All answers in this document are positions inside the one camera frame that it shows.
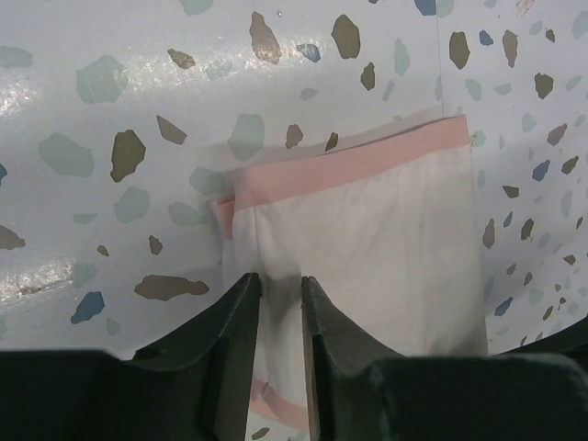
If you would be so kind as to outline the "white pink-trimmed underwear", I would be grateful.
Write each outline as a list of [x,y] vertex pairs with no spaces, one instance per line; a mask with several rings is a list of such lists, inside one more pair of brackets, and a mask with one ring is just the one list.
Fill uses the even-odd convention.
[[250,408],[309,425],[301,280],[405,356],[488,351],[465,117],[236,172],[215,201],[226,285],[262,283]]

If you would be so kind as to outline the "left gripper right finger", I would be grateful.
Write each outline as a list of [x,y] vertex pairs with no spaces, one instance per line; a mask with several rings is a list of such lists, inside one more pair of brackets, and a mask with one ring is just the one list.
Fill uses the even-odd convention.
[[402,356],[301,281],[314,440],[584,440],[587,323],[496,356]]

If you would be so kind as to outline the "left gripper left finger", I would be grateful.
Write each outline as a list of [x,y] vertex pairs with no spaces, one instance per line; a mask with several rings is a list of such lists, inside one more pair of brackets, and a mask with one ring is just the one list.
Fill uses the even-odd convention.
[[215,304],[121,360],[99,350],[5,351],[4,440],[241,440],[261,283],[242,276]]

